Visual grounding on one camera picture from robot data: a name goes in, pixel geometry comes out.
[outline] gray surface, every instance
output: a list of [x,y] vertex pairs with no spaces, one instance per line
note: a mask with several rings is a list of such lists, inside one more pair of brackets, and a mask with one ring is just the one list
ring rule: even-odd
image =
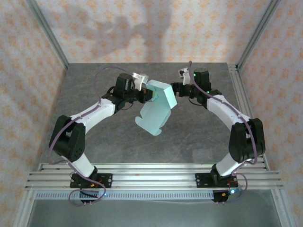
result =
[[[178,70],[187,63],[117,63],[70,64],[54,113],[51,136],[56,119],[64,114],[79,113],[98,100],[93,90],[96,72],[114,65],[130,72],[146,73],[150,79],[166,83],[181,82]],[[220,90],[238,108],[226,63],[193,63],[193,68],[207,68],[212,88]],[[98,78],[101,94],[114,86],[119,70],[108,70]],[[152,136],[134,121],[140,116],[143,104],[135,103],[129,110],[120,111],[94,128],[86,136],[85,154],[93,163],[212,163],[228,152],[230,132],[211,112],[189,103],[186,97],[177,98],[167,123],[159,136]],[[47,162],[48,141],[41,162]],[[53,160],[60,157],[53,154]]]
[[270,190],[247,191],[238,201],[179,203],[101,201],[74,207],[68,201],[35,201],[28,227],[279,227]]

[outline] beige wall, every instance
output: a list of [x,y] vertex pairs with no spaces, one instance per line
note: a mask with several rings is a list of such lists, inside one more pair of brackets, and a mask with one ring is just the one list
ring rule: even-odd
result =
[[241,76],[252,110],[264,123],[270,167],[282,170],[292,212],[302,226],[302,0],[281,1]]
[[49,130],[64,67],[24,0],[0,1],[0,226],[10,227]]
[[237,63],[270,0],[37,2],[72,63]]

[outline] patterned wallpaper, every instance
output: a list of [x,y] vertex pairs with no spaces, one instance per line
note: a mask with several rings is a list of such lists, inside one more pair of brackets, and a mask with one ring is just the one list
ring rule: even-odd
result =
[[282,170],[292,211],[298,226],[302,226],[302,0],[280,2],[241,77],[254,114],[264,123],[270,167]]
[[0,1],[0,226],[36,170],[64,67],[24,0]]
[[72,63],[237,63],[270,0],[37,2]]

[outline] black mounting bracket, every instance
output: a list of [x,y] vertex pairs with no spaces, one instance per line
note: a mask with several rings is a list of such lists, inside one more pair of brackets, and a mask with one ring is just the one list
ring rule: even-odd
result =
[[215,182],[210,173],[197,173],[195,174],[197,188],[236,188],[238,181],[235,176],[228,176],[222,178],[220,181]]
[[[113,182],[113,175],[112,174],[102,174],[102,173],[97,173],[95,181],[100,182],[103,184],[106,188],[111,188],[112,187],[112,182]],[[89,182],[82,177],[80,177],[78,174],[72,174],[71,175],[71,184],[70,188],[101,188],[99,184],[94,184],[92,182]]]

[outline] wallpaper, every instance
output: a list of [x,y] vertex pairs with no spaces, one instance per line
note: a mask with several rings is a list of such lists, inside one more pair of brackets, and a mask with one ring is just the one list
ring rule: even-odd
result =
[[303,223],[303,1],[281,1],[241,71],[265,127],[270,167],[282,170],[292,212]]
[[71,63],[237,63],[270,0],[37,2]]
[[24,0],[0,1],[0,226],[37,169],[64,67]]

